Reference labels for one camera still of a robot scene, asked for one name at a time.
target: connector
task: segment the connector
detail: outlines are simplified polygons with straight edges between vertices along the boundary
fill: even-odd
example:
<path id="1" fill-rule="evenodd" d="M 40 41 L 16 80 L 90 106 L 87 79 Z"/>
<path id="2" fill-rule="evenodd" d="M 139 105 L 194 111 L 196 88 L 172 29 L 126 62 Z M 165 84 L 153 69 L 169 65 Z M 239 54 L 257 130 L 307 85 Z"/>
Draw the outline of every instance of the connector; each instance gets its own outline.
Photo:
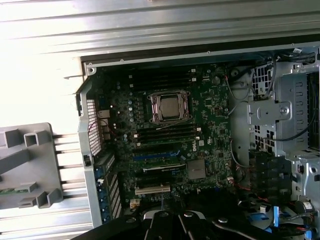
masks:
<path id="1" fill-rule="evenodd" d="M 136 189 L 134 192 L 135 192 L 135 195 L 165 193 L 165 192 L 170 192 L 170 186 L 169 185 L 151 186 L 151 187 Z"/>

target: white cable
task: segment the white cable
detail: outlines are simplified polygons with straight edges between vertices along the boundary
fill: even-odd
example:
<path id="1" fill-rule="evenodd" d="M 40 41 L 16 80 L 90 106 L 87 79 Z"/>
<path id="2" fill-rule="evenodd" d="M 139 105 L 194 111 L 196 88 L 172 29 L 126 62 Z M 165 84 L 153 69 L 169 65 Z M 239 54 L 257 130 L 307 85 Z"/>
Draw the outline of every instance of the white cable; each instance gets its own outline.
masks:
<path id="1" fill-rule="evenodd" d="M 227 76 L 225 76 L 225 81 L 226 81 L 226 85 L 227 85 L 227 87 L 228 87 L 228 89 L 229 89 L 229 91 L 230 91 L 230 93 L 231 93 L 231 96 L 232 96 L 235 100 L 238 100 L 238 101 L 242 101 L 242 100 L 246 99 L 246 98 L 248 97 L 249 93 L 250 93 L 250 90 L 252 89 L 252 88 L 251 88 L 252 80 L 251 80 L 251 82 L 250 82 L 250 83 L 248 84 L 248 86 L 247 86 L 248 91 L 246 92 L 246 95 L 245 95 L 243 98 L 237 98 L 237 97 L 234 95 L 234 93 L 232 92 L 232 90 L 231 90 L 231 87 L 230 87 L 229 80 L 228 80 Z"/>
<path id="2" fill-rule="evenodd" d="M 248 101 L 240 101 L 238 102 L 232 109 L 231 111 L 228 113 L 228 117 L 234 112 L 234 110 L 236 110 L 236 108 L 239 106 L 240 103 L 248 103 Z"/>
<path id="3" fill-rule="evenodd" d="M 271 89 L 273 88 L 275 83 L 276 73 L 277 73 L 277 60 L 276 60 L 276 57 L 274 56 L 272 57 L 272 63 L 273 63 L 273 72 L 272 72 L 271 81 L 269 83 L 269 87 L 266 93 L 261 97 L 261 99 L 267 99 L 270 96 Z"/>
<path id="4" fill-rule="evenodd" d="M 233 161 L 234 161 L 237 165 L 239 165 L 240 167 L 249 168 L 250 166 L 241 165 L 241 164 L 236 160 L 235 155 L 234 155 L 234 152 L 232 151 L 232 142 L 233 142 L 233 139 L 231 139 L 231 141 L 230 141 L 230 150 L 231 150 L 231 156 L 232 156 Z"/>

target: cpu socket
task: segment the cpu socket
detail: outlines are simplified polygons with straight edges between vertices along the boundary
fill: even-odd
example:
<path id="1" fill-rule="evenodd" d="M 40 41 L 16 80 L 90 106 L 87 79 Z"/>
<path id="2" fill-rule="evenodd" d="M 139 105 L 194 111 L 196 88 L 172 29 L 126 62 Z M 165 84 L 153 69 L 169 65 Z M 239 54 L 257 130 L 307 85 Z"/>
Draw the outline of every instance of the cpu socket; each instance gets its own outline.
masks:
<path id="1" fill-rule="evenodd" d="M 189 91 L 163 91 L 155 92 L 147 98 L 152 103 L 151 123 L 174 124 L 191 119 L 188 110 Z"/>

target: screw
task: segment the screw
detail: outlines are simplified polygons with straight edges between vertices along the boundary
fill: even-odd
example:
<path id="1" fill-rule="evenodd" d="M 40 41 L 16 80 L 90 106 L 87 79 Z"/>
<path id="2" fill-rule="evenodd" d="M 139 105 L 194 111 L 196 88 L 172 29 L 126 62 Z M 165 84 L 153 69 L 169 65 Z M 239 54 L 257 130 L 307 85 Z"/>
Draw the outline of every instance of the screw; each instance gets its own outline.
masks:
<path id="1" fill-rule="evenodd" d="M 164 217 L 168 217 L 169 214 L 166 211 L 162 211 L 162 212 L 160 212 L 159 216 L 164 218 Z"/>
<path id="2" fill-rule="evenodd" d="M 281 108 L 281 109 L 280 109 L 280 113 L 282 113 L 282 114 L 287 113 L 287 109 L 286 109 L 286 108 Z"/>
<path id="3" fill-rule="evenodd" d="M 136 219 L 134 217 L 129 218 L 126 223 L 127 224 L 133 224 L 136 221 Z"/>
<path id="4" fill-rule="evenodd" d="M 219 223 L 221 224 L 226 224 L 228 222 L 228 219 L 226 219 L 225 217 L 221 217 L 218 219 Z"/>
<path id="5" fill-rule="evenodd" d="M 186 218 L 190 218 L 190 217 L 192 217 L 194 214 L 192 213 L 192 212 L 190 212 L 190 211 L 187 211 L 187 212 L 185 212 L 184 214 L 183 214 L 183 216 L 185 216 Z"/>

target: motherboard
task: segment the motherboard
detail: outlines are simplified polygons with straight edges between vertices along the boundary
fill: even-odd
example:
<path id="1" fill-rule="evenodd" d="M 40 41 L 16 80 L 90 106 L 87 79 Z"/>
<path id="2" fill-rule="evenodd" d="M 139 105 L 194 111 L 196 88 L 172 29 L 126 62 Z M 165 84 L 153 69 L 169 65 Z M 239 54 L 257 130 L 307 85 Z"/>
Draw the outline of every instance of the motherboard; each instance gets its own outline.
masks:
<path id="1" fill-rule="evenodd" d="M 109 71 L 98 109 L 123 205 L 230 186 L 229 90 L 215 64 Z"/>

